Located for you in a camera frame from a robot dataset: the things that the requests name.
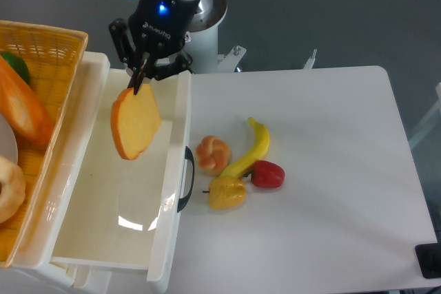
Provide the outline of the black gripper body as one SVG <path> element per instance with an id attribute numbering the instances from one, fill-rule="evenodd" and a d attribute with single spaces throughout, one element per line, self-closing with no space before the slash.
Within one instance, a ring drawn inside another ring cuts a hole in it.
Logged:
<path id="1" fill-rule="evenodd" d="M 199 0 L 139 0 L 128 26 L 141 54 L 162 59 L 182 50 Z"/>

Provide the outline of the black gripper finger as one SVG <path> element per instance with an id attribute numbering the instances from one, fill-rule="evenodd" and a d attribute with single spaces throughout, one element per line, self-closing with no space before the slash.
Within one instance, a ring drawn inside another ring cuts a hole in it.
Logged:
<path id="1" fill-rule="evenodd" d="M 158 58 L 149 55 L 141 62 L 140 68 L 133 68 L 133 91 L 138 94 L 141 84 L 145 79 L 162 81 L 171 76 L 177 75 L 185 70 L 191 72 L 193 58 L 185 50 L 181 50 L 176 55 L 172 63 L 157 65 Z"/>
<path id="2" fill-rule="evenodd" d="M 135 30 L 134 48 L 129 40 L 129 25 L 125 19 L 115 19 L 109 24 L 109 31 L 120 62 L 132 71 L 128 88 L 140 88 L 145 77 L 145 46 L 147 34 L 144 27 Z"/>

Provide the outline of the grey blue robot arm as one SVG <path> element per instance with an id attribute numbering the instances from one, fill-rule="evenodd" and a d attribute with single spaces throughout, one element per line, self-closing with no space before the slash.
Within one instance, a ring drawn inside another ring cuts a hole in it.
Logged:
<path id="1" fill-rule="evenodd" d="M 185 34 L 201 0 L 139 0 L 129 19 L 115 19 L 109 31 L 120 62 L 131 72 L 137 93 L 144 79 L 157 81 L 190 68 Z"/>

